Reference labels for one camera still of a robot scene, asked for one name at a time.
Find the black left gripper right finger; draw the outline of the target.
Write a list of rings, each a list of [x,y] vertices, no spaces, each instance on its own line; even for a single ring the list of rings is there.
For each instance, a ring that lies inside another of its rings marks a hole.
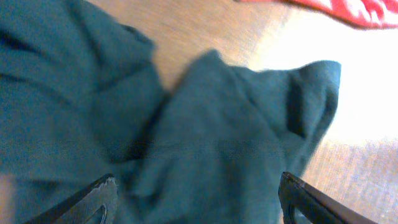
[[[290,172],[282,173],[278,196],[285,224],[376,224]]]

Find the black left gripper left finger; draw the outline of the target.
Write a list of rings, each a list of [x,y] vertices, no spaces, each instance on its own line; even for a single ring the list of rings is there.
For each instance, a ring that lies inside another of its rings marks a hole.
[[[28,224],[113,224],[118,207],[118,186],[112,174],[106,174],[83,190],[44,213]]]

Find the dark green t-shirt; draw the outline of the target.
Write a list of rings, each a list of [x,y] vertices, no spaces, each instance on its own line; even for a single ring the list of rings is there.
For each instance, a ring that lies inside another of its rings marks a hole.
[[[154,45],[87,1],[1,2],[1,172],[25,222],[112,173],[116,223],[277,223],[336,112],[341,66],[197,58],[168,94]]]

